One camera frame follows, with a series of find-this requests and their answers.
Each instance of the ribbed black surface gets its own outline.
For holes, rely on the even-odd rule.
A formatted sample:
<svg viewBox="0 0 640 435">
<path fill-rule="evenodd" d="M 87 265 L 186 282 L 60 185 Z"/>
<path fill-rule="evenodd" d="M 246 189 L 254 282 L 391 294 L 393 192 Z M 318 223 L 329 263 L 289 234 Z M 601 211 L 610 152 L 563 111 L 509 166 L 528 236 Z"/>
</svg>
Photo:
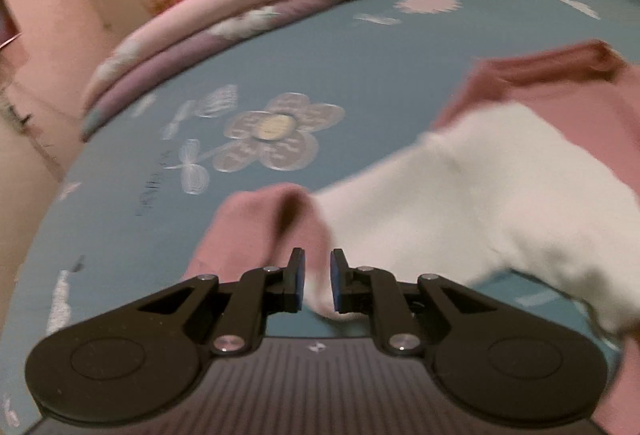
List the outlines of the ribbed black surface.
<svg viewBox="0 0 640 435">
<path fill-rule="evenodd" d="M 540 431 L 478 420 L 422 364 L 382 354 L 370 339 L 267 338 L 254 354 L 220 359 L 173 409 L 96 429 L 47 419 L 33 435 L 602 435 L 589 421 Z"/>
</svg>

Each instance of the pink wall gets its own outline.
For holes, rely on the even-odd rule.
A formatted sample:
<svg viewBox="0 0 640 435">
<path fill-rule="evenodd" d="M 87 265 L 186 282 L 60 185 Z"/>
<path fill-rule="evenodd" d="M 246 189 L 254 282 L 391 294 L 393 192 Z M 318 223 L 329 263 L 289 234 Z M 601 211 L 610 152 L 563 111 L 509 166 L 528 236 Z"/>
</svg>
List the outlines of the pink wall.
<svg viewBox="0 0 640 435">
<path fill-rule="evenodd" d="M 82 86 L 117 38 L 105 30 L 89 0 L 6 1 L 22 31 L 18 45 L 24 57 L 18 60 L 16 78 L 48 102 L 79 115 Z"/>
</svg>

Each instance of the round black disc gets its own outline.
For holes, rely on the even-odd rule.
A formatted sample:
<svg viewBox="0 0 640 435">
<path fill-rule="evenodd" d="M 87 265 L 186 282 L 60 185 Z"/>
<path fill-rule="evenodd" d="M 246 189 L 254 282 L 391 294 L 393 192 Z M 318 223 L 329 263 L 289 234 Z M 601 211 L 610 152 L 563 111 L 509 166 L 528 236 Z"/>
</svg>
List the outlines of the round black disc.
<svg viewBox="0 0 640 435">
<path fill-rule="evenodd" d="M 25 377 L 41 408 L 76 423 L 127 423 L 177 400 L 200 371 L 195 345 L 178 331 L 96 334 L 72 327 L 33 349 Z"/>
<path fill-rule="evenodd" d="M 588 417 L 606 383 L 602 355 L 583 336 L 544 326 L 544 332 L 501 329 L 476 318 L 438 347 L 439 382 L 458 401 L 501 423 L 550 425 Z"/>
</svg>

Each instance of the bed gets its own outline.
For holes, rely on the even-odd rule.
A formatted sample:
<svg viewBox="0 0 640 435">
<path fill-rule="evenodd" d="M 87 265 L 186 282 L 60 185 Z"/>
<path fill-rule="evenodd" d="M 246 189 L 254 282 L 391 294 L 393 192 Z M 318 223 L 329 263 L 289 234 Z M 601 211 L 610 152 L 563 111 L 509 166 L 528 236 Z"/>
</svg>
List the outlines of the bed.
<svg viewBox="0 0 640 435">
<path fill-rule="evenodd" d="M 639 34 L 640 0 L 350 0 L 210 55 L 136 95 L 94 127 L 22 266 L 0 341 L 0 426 L 17 435 L 38 419 L 23 375 L 30 349 L 47 332 L 180 280 L 232 193 L 280 182 L 316 192 L 364 170 L 428 128 L 481 57 L 596 37 L 639 63 Z M 225 94 L 224 103 L 212 107 L 213 93 Z M 310 158 L 286 166 L 214 164 L 216 149 L 233 141 L 225 137 L 229 119 L 287 93 L 344 109 L 333 126 L 314 132 Z M 620 344 L 593 329 L 584 305 L 516 272 L 475 288 L 589 336 L 615 378 Z M 268 323 L 272 336 L 366 329 L 309 309 Z"/>
</svg>

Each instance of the flower pattern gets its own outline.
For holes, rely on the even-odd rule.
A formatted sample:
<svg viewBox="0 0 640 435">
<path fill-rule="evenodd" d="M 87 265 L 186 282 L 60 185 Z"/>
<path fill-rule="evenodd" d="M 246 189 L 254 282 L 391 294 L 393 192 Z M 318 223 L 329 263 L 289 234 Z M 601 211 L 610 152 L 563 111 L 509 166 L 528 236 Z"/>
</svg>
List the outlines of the flower pattern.
<svg viewBox="0 0 640 435">
<path fill-rule="evenodd" d="M 242 40 L 256 36 L 272 27 L 271 21 L 278 16 L 273 6 L 248 11 L 241 16 L 228 18 L 209 28 L 209 33 L 227 40 Z"/>
<path fill-rule="evenodd" d="M 437 12 L 451 12 L 462 7 L 457 0 L 400 0 L 396 2 L 396 9 L 409 14 L 436 14 Z"/>
<path fill-rule="evenodd" d="M 311 104 L 305 94 L 286 92 L 264 110 L 242 112 L 229 120 L 225 137 L 234 139 L 213 156 L 213 167 L 234 172 L 255 160 L 272 170 L 301 170 L 314 160 L 318 141 L 311 134 L 339 123 L 344 109 Z"/>
<path fill-rule="evenodd" d="M 127 66 L 133 65 L 140 54 L 140 45 L 133 40 L 123 41 L 105 61 L 95 70 L 95 76 L 102 80 L 111 80 Z"/>
<path fill-rule="evenodd" d="M 194 110 L 199 118 L 217 118 L 238 106 L 238 86 L 226 85 L 202 98 Z"/>
<path fill-rule="evenodd" d="M 387 16 L 376 16 L 375 14 L 359 13 L 353 17 L 354 20 L 362 20 L 363 22 L 371 22 L 372 24 L 380 25 L 395 25 L 402 24 L 401 20 L 397 18 L 389 18 Z"/>
<path fill-rule="evenodd" d="M 2 395 L 2 409 L 4 410 L 4 420 L 12 428 L 20 426 L 18 414 L 11 408 L 11 398 L 7 394 Z"/>
<path fill-rule="evenodd" d="M 51 310 L 49 319 L 47 320 L 47 336 L 58 332 L 66 327 L 71 318 L 71 307 L 68 304 L 69 283 L 67 281 L 69 272 L 65 269 L 60 271 L 58 281 L 53 290 L 53 300 L 51 302 Z"/>
<path fill-rule="evenodd" d="M 578 2 L 577 0 L 560 0 L 560 2 L 564 2 L 566 5 L 583 12 L 591 18 L 595 18 L 596 20 L 600 19 L 600 15 L 583 2 Z"/>
<path fill-rule="evenodd" d="M 187 139 L 180 147 L 178 158 L 181 164 L 165 167 L 166 170 L 180 170 L 180 182 L 182 190 L 189 195 L 200 195 L 209 186 L 209 172 L 197 162 L 200 160 L 200 141 Z"/>
</svg>

